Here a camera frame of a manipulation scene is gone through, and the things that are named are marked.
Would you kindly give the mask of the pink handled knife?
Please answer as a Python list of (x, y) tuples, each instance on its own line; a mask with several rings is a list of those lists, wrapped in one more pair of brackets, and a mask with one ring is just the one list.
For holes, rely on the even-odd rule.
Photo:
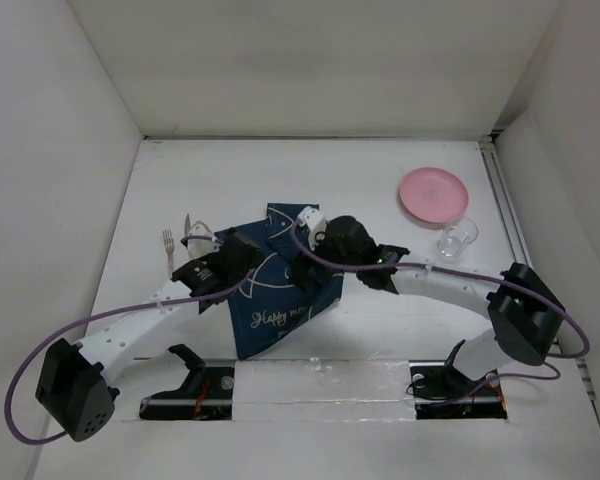
[(190, 215), (187, 214), (184, 220), (184, 236), (212, 238), (214, 236), (214, 233), (204, 221), (193, 221)]

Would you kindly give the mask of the pink handled fork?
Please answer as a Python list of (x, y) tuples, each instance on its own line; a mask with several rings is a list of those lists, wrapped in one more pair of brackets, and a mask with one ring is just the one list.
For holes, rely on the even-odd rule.
[(175, 242), (174, 237), (170, 229), (165, 229), (162, 231), (162, 239), (163, 245), (167, 258), (167, 271), (168, 276), (171, 277), (174, 272), (174, 252), (175, 252)]

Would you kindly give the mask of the navy blue placemat cloth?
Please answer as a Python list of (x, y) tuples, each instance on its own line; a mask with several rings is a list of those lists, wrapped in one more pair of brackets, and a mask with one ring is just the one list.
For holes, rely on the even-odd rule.
[(269, 203), (262, 220), (237, 229), (255, 241), (263, 256), (249, 279), (228, 301), (237, 357), (245, 360), (338, 302), (344, 275), (332, 272), (325, 282), (310, 277), (308, 292), (292, 282), (292, 261), (300, 254), (289, 230), (303, 204)]

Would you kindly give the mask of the pink plastic plate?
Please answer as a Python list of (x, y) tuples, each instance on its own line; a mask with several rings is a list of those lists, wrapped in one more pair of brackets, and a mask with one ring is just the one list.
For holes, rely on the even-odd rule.
[(461, 217), (469, 206), (469, 192), (453, 173), (422, 167), (407, 173), (398, 195), (404, 209), (416, 219), (430, 224), (446, 224)]

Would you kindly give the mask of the clear drinking glass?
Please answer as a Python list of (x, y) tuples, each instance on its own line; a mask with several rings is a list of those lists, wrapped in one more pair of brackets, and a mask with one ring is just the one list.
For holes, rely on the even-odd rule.
[(436, 242), (436, 250), (445, 261), (458, 260), (479, 235), (476, 223), (468, 217), (459, 217), (447, 223)]

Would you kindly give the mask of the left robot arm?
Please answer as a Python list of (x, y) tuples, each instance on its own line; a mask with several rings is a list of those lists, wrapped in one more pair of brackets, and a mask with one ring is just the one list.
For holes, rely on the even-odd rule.
[(231, 228), (221, 244), (176, 269), (149, 303), (108, 327), (45, 352), (36, 399), (74, 441), (89, 439), (115, 411), (115, 382), (142, 348), (228, 299), (262, 261), (256, 242)]

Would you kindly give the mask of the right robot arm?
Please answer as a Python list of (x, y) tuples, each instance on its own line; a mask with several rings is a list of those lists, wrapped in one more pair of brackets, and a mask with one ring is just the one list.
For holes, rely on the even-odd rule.
[(524, 264), (514, 263), (497, 276), (453, 270), (404, 247), (376, 243), (352, 216), (328, 221), (312, 207), (297, 215), (290, 236), (299, 250), (293, 279), (300, 287), (350, 273), (371, 290), (440, 301), (488, 321), (480, 335), (459, 340), (416, 387), (433, 383), (447, 393), (463, 394), (513, 362), (546, 366), (566, 316), (536, 272)]

